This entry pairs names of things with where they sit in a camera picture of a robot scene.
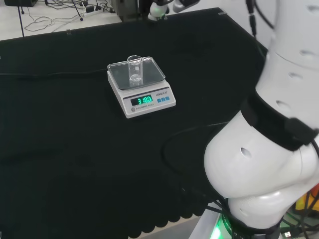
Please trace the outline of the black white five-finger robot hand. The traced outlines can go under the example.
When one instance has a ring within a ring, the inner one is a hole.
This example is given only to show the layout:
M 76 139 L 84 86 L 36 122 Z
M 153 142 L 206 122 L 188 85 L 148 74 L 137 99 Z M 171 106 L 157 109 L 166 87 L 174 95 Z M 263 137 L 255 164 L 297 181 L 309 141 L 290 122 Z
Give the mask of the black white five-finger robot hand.
M 171 0 L 154 0 L 150 7 L 148 19 L 151 21 L 159 21 L 169 13 L 168 4 Z

